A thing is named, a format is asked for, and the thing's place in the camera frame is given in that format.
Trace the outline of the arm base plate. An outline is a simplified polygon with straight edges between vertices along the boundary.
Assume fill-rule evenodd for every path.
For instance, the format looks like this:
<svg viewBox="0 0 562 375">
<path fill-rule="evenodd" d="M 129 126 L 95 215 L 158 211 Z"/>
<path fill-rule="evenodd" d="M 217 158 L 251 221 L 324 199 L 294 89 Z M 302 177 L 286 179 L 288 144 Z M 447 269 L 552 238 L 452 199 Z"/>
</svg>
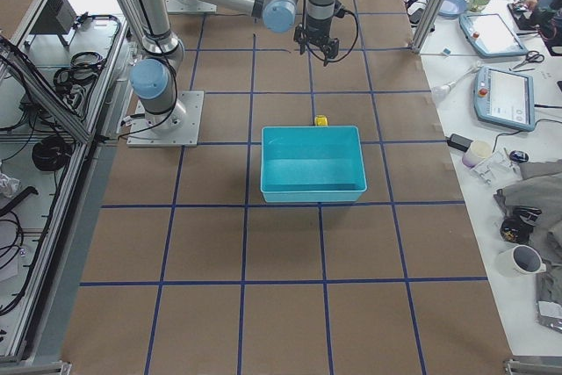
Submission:
<svg viewBox="0 0 562 375">
<path fill-rule="evenodd" d="M 136 113 L 143 114 L 131 126 L 126 144 L 131 148 L 196 147 L 204 103 L 202 90 L 180 91 L 170 117 L 146 113 L 140 100 Z"/>
</svg>

